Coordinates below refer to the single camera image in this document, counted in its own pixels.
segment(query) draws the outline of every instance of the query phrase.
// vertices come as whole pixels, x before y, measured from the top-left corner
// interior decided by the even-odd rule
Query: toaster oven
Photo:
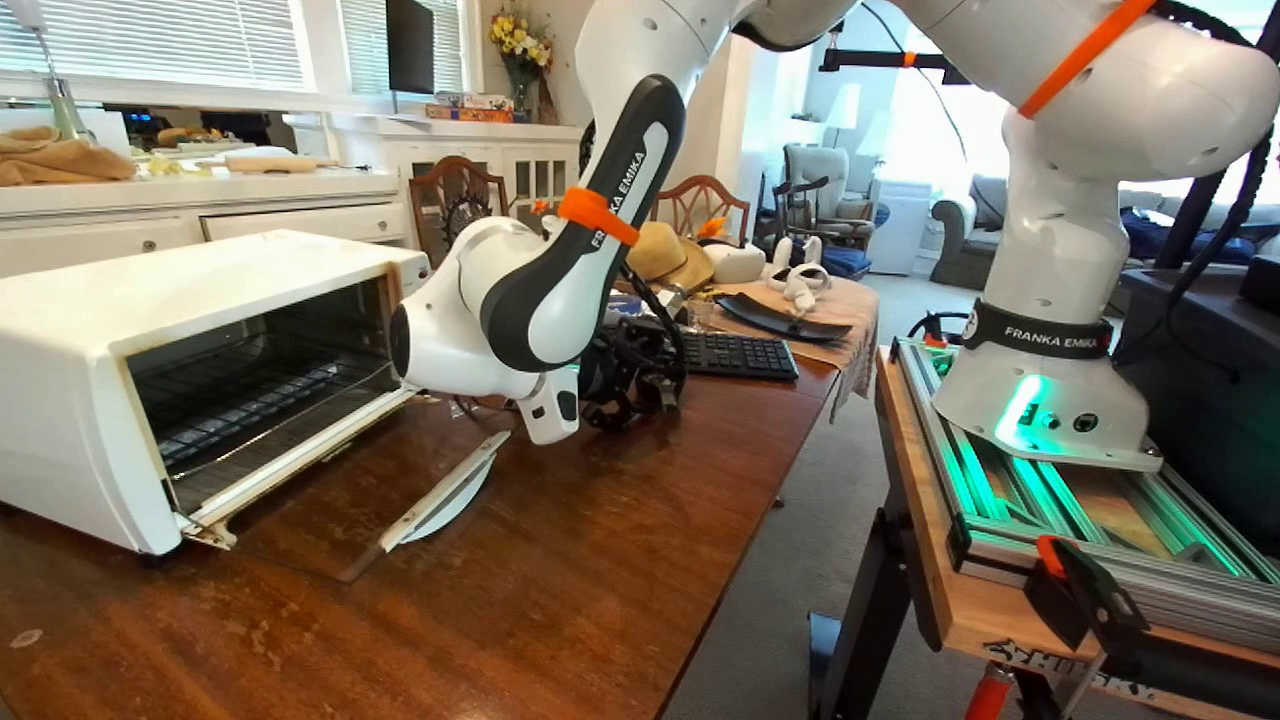
[[[261,230],[0,281],[0,504],[162,557],[412,391],[389,316],[419,251]]]

